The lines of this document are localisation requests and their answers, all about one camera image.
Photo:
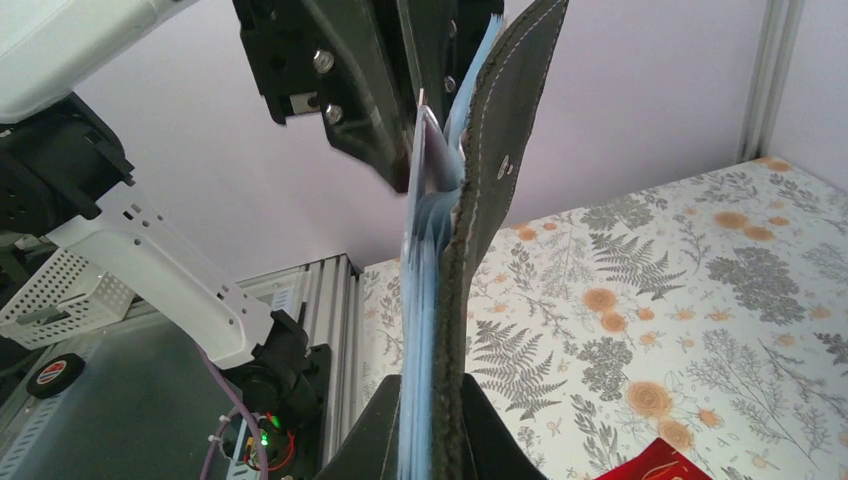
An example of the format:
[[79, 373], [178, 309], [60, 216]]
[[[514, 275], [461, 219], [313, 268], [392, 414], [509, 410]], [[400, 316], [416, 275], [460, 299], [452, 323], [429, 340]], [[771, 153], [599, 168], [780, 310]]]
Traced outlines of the black leather card holder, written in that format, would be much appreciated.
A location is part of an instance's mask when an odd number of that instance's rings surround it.
[[397, 479], [461, 479], [469, 290], [509, 210], [566, 11], [536, 1], [508, 26], [491, 22], [446, 127], [458, 180], [417, 201]]

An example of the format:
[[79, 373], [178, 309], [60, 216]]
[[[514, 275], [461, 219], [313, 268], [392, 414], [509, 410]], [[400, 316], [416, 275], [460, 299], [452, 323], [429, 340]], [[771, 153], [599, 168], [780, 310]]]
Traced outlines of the red VIP card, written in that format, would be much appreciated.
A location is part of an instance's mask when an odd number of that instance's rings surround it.
[[711, 477], [661, 438], [642, 453], [597, 480], [711, 480]]

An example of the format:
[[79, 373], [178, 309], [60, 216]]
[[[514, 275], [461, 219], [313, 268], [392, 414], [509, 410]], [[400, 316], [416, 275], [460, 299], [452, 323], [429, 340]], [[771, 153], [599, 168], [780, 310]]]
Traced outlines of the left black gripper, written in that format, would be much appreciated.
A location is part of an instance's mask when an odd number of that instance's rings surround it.
[[[233, 7], [272, 120], [284, 125], [322, 107], [330, 145], [399, 194], [408, 191], [410, 172], [410, 82], [413, 103], [423, 91], [444, 123], [490, 17], [504, 12], [502, 1], [450, 0], [235, 1]], [[333, 65], [316, 72], [319, 49], [332, 55]]]

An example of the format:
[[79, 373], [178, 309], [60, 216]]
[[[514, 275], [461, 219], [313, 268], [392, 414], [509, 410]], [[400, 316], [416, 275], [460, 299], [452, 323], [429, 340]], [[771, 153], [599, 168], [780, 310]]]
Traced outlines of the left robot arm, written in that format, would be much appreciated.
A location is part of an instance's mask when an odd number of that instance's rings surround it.
[[[1, 227], [104, 268], [176, 323], [248, 413], [295, 427], [319, 410], [307, 335], [227, 282], [152, 207], [113, 131], [75, 87], [186, 8], [183, 1], [1, 5]], [[320, 113], [329, 144], [412, 189], [413, 99], [445, 123], [468, 103], [500, 1], [237, 1], [271, 118]]]

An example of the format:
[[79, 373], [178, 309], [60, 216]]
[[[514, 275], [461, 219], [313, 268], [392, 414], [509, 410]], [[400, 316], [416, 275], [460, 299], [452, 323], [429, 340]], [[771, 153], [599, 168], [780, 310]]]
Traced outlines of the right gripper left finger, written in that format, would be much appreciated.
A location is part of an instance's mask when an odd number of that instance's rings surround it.
[[398, 478], [400, 375], [386, 376], [317, 480]]

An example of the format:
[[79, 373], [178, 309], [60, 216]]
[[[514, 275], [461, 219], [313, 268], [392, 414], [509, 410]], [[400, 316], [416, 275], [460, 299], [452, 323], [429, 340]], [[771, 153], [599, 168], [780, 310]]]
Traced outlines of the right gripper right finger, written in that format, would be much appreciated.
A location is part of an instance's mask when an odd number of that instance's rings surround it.
[[468, 373], [463, 376], [461, 400], [461, 479], [546, 479], [520, 448], [481, 386]]

